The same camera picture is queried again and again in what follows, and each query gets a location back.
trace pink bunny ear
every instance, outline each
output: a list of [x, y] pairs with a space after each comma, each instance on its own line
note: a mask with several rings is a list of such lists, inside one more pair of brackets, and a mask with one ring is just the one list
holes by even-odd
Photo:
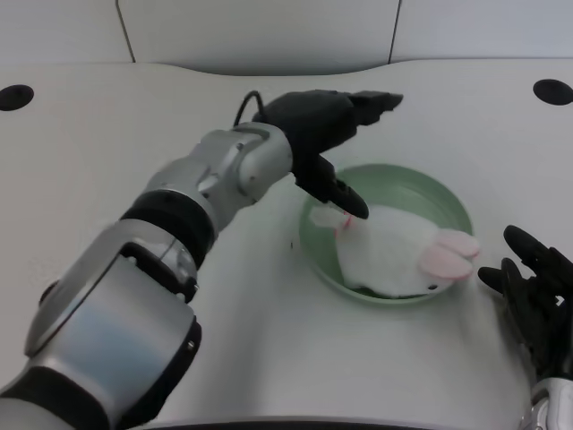
[[462, 280], [474, 269], [468, 260], [440, 245], [428, 246], [418, 264], [424, 273], [443, 280]]
[[463, 231], [443, 228], [436, 236], [435, 243], [466, 258], [474, 258], [480, 253], [477, 239]]

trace robotic hand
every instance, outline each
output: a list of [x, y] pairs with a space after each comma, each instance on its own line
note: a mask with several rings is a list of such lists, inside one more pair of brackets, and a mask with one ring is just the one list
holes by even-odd
[[[239, 124], [257, 97], [253, 122]], [[266, 107], [258, 93], [229, 131], [162, 168], [40, 300], [29, 361], [0, 391], [1, 428], [129, 428], [154, 418], [201, 344], [187, 304], [218, 232], [292, 172], [322, 202], [359, 218], [364, 201], [320, 154], [402, 96], [314, 90]]]
[[523, 279], [516, 264], [503, 259], [501, 269], [482, 268], [480, 279], [501, 293], [506, 314], [527, 346], [537, 373], [531, 411], [522, 430], [573, 428], [573, 263], [520, 228], [503, 234], [511, 250], [535, 276]]

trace white table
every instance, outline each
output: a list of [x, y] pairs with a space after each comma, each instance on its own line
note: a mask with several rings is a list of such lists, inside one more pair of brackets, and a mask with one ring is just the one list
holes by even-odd
[[[243, 95], [387, 90], [394, 113], [328, 153], [415, 168], [465, 204], [483, 244], [509, 254], [514, 223], [573, 255], [573, 105], [542, 103], [533, 84], [573, 84], [573, 61], [425, 61], [313, 77], [227, 77], [151, 64], [0, 68], [26, 83], [27, 107], [0, 112], [0, 383], [24, 364], [43, 289], [168, 160], [228, 128]], [[473, 279], [426, 303], [377, 307], [320, 283], [297, 244], [305, 194], [292, 177], [241, 212], [203, 264], [192, 302], [204, 340], [160, 420], [332, 416], [464, 430], [516, 428], [529, 383]]]

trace plush bunny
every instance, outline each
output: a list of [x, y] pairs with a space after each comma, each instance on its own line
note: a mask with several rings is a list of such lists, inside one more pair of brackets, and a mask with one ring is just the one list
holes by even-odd
[[332, 228], [345, 285], [381, 297], [435, 294], [470, 276], [477, 240], [462, 231], [438, 228], [414, 213], [370, 206], [358, 219], [329, 206], [310, 213], [318, 227]]

